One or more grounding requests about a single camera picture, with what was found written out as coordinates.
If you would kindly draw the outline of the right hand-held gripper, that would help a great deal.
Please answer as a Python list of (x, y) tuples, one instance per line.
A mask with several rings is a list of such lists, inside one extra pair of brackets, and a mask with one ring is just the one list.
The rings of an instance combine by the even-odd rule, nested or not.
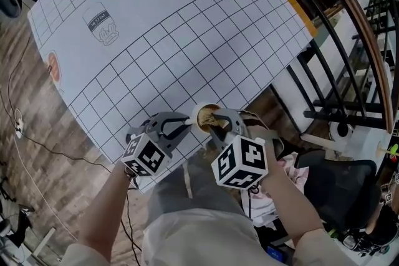
[[(231, 126), (243, 126), (237, 110), (221, 108), (214, 112), (214, 117)], [(211, 164), (218, 186), (249, 189), (268, 173), (264, 139), (236, 135), (222, 126), (210, 126), (209, 133), (219, 150)]]

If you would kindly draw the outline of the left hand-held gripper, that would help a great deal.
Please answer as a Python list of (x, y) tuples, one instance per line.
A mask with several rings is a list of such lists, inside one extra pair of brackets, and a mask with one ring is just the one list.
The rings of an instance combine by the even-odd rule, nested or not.
[[(172, 151), (190, 132), (191, 125), (185, 124), (188, 118), (180, 112), (159, 112), (140, 127), (131, 127), (121, 162), (139, 177), (158, 176), (170, 163)], [(173, 131), (164, 134), (165, 126)]]

